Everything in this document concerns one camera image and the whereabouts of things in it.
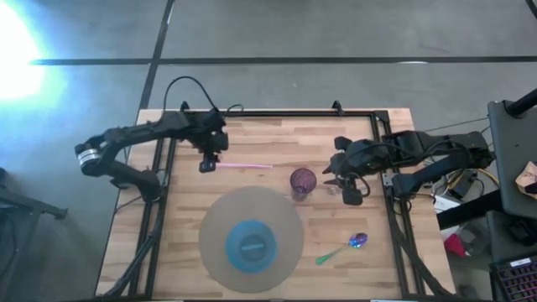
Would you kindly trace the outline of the pink plastic straw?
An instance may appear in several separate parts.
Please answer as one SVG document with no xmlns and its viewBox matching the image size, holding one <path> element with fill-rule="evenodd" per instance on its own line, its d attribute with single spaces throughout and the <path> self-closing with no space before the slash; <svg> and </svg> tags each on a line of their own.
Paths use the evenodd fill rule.
<svg viewBox="0 0 537 302">
<path fill-rule="evenodd" d="M 272 169 L 270 164 L 226 164 L 217 163 L 217 168 L 237 168 L 237 169 Z"/>
</svg>

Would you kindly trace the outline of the brown cardboard piece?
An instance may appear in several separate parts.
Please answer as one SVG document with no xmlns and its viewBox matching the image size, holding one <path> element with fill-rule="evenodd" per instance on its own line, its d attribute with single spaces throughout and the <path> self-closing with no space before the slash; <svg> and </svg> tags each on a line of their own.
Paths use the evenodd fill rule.
<svg viewBox="0 0 537 302">
<path fill-rule="evenodd" d="M 515 183 L 521 193 L 537 200 L 537 163 L 528 162 Z"/>
</svg>

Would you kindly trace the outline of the round grey placemat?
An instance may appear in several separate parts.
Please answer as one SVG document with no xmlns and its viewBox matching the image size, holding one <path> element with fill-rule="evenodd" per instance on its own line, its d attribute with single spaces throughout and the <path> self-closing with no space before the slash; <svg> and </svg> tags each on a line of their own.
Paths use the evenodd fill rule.
<svg viewBox="0 0 537 302">
<path fill-rule="evenodd" d="M 225 241 L 240 222 L 256 220 L 270 227 L 278 254 L 262 273 L 242 273 L 228 261 Z M 246 186 L 217 199 L 205 214 L 199 232 L 201 261 L 207 272 L 227 289 L 244 294 L 270 290 L 283 283 L 302 256 L 305 231 L 295 204 L 275 190 Z"/>
</svg>

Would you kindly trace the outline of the laptop with backlit keyboard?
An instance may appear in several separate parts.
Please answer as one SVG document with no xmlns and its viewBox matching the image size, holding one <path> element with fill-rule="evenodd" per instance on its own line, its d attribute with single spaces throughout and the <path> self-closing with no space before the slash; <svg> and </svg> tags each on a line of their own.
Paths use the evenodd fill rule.
<svg viewBox="0 0 537 302">
<path fill-rule="evenodd" d="M 537 253 L 489 265 L 507 302 L 537 302 Z"/>
</svg>

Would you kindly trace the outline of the red object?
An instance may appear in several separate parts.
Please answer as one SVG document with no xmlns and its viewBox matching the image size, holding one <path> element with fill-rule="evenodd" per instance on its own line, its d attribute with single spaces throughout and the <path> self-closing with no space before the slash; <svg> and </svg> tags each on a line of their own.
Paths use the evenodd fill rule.
<svg viewBox="0 0 537 302">
<path fill-rule="evenodd" d="M 462 245 L 461 239 L 455 233 L 452 233 L 444 240 L 444 247 L 447 252 L 453 253 L 458 257 L 464 258 L 467 255 L 467 252 Z"/>
</svg>

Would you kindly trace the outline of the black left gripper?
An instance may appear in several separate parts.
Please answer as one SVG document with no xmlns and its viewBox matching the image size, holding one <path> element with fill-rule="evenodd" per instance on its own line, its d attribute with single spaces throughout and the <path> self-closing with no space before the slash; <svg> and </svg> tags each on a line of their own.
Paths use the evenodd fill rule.
<svg viewBox="0 0 537 302">
<path fill-rule="evenodd" d="M 228 150 L 229 138 L 223 131 L 225 119 L 219 111 L 190 112 L 189 121 L 192 123 L 188 141 L 203 155 L 199 164 L 201 173 L 209 173 L 216 169 L 220 162 L 218 154 Z"/>
</svg>

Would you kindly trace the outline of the blue plastic bowl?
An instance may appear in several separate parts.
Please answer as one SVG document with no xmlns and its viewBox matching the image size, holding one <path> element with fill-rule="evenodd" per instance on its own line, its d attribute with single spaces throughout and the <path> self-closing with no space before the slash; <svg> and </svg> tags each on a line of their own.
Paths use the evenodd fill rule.
<svg viewBox="0 0 537 302">
<path fill-rule="evenodd" d="M 227 235 L 225 252 L 229 263 L 240 272 L 262 273 L 276 259 L 278 243 L 265 223 L 240 221 Z"/>
</svg>

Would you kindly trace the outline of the purple plastic cup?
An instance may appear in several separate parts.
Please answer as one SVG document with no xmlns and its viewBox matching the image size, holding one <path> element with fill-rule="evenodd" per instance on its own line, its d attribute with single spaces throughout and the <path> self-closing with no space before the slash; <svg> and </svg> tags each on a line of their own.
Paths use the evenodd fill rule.
<svg viewBox="0 0 537 302">
<path fill-rule="evenodd" d="M 315 173 L 307 168 L 295 170 L 290 178 L 291 196 L 295 201 L 303 201 L 315 189 L 317 179 Z"/>
</svg>

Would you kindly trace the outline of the black aluminium table frame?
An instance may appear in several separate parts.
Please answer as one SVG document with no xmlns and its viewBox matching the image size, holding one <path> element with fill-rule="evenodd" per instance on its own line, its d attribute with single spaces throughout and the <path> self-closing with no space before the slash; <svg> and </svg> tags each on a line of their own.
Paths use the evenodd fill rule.
<svg viewBox="0 0 537 302">
<path fill-rule="evenodd" d="M 454 289 L 435 209 L 430 197 L 418 195 L 410 212 L 389 211 L 379 175 L 368 176 L 371 195 L 360 206 L 347 206 L 329 185 L 322 171 L 334 154 L 333 140 L 373 139 L 388 130 L 410 129 L 406 108 L 347 109 L 338 116 L 333 109 L 247 110 L 231 112 L 227 119 L 229 149 L 221 155 L 226 164 L 270 164 L 272 169 L 217 168 L 202 174 L 201 156 L 188 143 L 175 149 L 167 144 L 142 143 L 131 149 L 128 162 L 135 169 L 154 166 L 170 169 L 169 197 L 164 230 L 157 257 L 147 257 L 133 287 L 126 295 L 164 300 L 229 299 L 241 295 L 223 287 L 205 269 L 199 251 L 201 222 L 209 207 L 223 194 L 247 185 L 259 185 L 290 195 L 290 175 L 298 168 L 312 170 L 316 188 L 297 204 L 305 241 L 294 272 L 280 285 L 255 294 L 273 302 L 337 299 L 398 299 L 402 289 L 416 291 L 409 264 L 399 273 L 398 261 L 406 256 L 392 244 L 388 221 L 411 229 L 422 261 L 447 290 Z M 173 163 L 167 164 L 167 158 Z M 347 244 L 359 232 L 368 241 L 348 248 L 322 265 L 318 257 Z"/>
</svg>

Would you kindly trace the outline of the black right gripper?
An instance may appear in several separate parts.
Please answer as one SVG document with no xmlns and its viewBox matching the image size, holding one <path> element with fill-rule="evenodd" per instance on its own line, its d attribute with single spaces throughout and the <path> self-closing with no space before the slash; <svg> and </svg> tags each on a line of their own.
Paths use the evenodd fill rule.
<svg viewBox="0 0 537 302">
<path fill-rule="evenodd" d="M 370 185 L 363 176 L 369 172 L 368 165 L 373 161 L 373 150 L 378 143 L 369 139 L 352 141 L 339 136 L 334 139 L 334 145 L 337 153 L 331 157 L 331 165 L 322 171 L 322 174 L 334 174 L 334 179 L 323 184 L 338 186 L 345 205 L 360 206 L 371 194 Z"/>
</svg>

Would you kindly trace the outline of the black tripod stand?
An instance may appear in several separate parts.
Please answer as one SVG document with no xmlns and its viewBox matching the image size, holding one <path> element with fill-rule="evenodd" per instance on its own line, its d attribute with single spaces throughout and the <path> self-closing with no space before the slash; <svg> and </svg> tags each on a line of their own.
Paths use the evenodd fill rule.
<svg viewBox="0 0 537 302">
<path fill-rule="evenodd" d="M 8 173 L 0 168 L 0 302 L 8 295 L 20 259 L 32 242 L 43 214 L 65 219 L 67 210 L 11 191 Z"/>
</svg>

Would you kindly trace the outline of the dark grey side table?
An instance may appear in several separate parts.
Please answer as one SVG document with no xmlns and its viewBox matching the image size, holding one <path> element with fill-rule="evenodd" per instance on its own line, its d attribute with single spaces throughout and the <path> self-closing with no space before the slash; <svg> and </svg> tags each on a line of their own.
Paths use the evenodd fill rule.
<svg viewBox="0 0 537 302">
<path fill-rule="evenodd" d="M 537 164 L 537 88 L 516 102 L 490 102 L 487 112 L 503 210 L 537 219 L 537 200 L 516 184 L 529 162 Z"/>
</svg>

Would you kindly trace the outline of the iridescent spoon with green handle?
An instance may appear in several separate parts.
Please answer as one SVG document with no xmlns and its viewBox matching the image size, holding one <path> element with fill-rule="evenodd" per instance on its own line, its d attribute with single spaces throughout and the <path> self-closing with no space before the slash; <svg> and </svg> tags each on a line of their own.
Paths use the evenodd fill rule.
<svg viewBox="0 0 537 302">
<path fill-rule="evenodd" d="M 316 265 L 322 265 L 323 263 L 325 263 L 326 261 L 328 261 L 329 259 L 331 259 L 332 257 L 334 257 L 335 255 L 337 255 L 338 253 L 348 249 L 348 248 L 353 248 L 353 249 L 358 249 L 358 248 L 361 248 L 366 242 L 368 241 L 368 235 L 366 233 L 363 233 L 363 232 L 359 232 L 359 233 L 356 233 L 354 235 L 352 235 L 348 241 L 347 241 L 347 244 L 342 246 L 342 247 L 339 247 L 338 249 L 330 252 L 330 253 L 327 253 L 326 255 L 323 255 L 321 257 L 318 257 L 316 260 L 315 260 L 315 264 Z"/>
</svg>

